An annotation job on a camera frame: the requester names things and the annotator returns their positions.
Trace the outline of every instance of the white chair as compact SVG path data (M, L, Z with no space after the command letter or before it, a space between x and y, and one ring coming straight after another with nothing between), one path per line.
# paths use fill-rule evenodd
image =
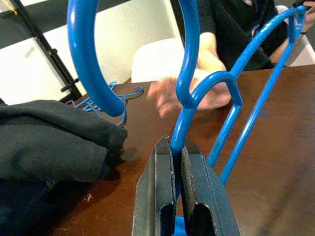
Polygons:
M159 81L164 76L178 76L183 59L184 47L180 39L146 44L133 56L131 82Z
M276 6L278 13L288 8ZM178 76L184 58L184 47L180 39L170 38L146 44L133 56L131 82L159 81L164 76ZM315 64L315 52L307 37L303 35L286 62L286 66Z
M278 14L288 10L286 6L276 6ZM305 35L296 42L293 52L287 62L286 66L300 66L315 64L315 52Z

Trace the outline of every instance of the black stripe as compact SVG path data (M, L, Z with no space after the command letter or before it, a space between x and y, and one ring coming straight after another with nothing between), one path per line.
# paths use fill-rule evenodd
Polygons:
M185 25L184 25L184 19L183 19L181 6L179 5L178 0L171 0L171 4L172 4L173 12L175 15L175 19L177 22L177 27L181 35L182 42L183 44L185 44Z
M97 11L103 11L129 0L100 0ZM68 0L48 0L28 5L26 11L33 17L40 30L45 33L66 24ZM31 37L19 16L0 13L0 49Z

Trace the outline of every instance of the black shirt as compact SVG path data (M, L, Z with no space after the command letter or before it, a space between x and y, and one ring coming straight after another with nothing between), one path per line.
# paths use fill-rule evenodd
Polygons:
M227 70L249 44L252 36L277 15L273 0L197 0L200 33L212 32L217 38L217 53ZM287 38L287 25L282 22L262 43L245 70L272 68L269 56Z
M68 207L62 199L84 193L81 184L66 188L71 183L103 179L119 163L127 131L61 102L7 106L0 99L0 134L0 236L21 236ZM58 181L53 189L51 180Z

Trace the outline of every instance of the blurred hand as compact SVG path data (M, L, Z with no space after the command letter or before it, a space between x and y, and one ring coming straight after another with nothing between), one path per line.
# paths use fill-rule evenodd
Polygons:
M211 71L197 69L190 84L190 92L208 75ZM176 96L177 77L164 77L161 81L152 82L148 92L148 98L157 100L157 110L160 117L165 117L175 109L181 109L182 104ZM198 109L209 110L225 106L231 100L226 83L215 85L202 99Z
M302 30L302 32L307 32L315 23L315 2L306 1L303 5L311 7L311 9L305 13L304 27Z

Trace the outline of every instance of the brown table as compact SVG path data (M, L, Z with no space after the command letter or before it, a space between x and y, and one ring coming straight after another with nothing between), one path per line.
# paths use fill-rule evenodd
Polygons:
M244 108L215 167L223 168L270 70L244 72L239 87ZM119 85L117 94L130 93L133 84ZM107 180L96 182L75 209L51 227L51 236L131 235L137 182L162 136L171 135L179 112L160 119L154 101L145 94L129 101L128 138L121 158ZM188 139L205 155L230 109L199 111ZM235 218L243 236L315 235L315 65L286 68L226 184Z

